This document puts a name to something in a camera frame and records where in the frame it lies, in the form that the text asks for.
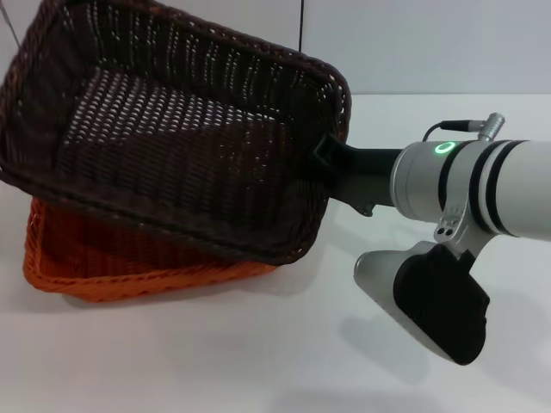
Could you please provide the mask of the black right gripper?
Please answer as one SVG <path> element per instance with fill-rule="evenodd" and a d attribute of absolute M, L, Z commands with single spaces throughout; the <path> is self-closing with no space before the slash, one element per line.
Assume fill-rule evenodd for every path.
<path fill-rule="evenodd" d="M 392 207 L 391 174 L 400 149 L 358 149 L 324 135 L 313 148 L 311 159 L 323 167 L 329 195 L 363 216 L 376 206 Z"/>

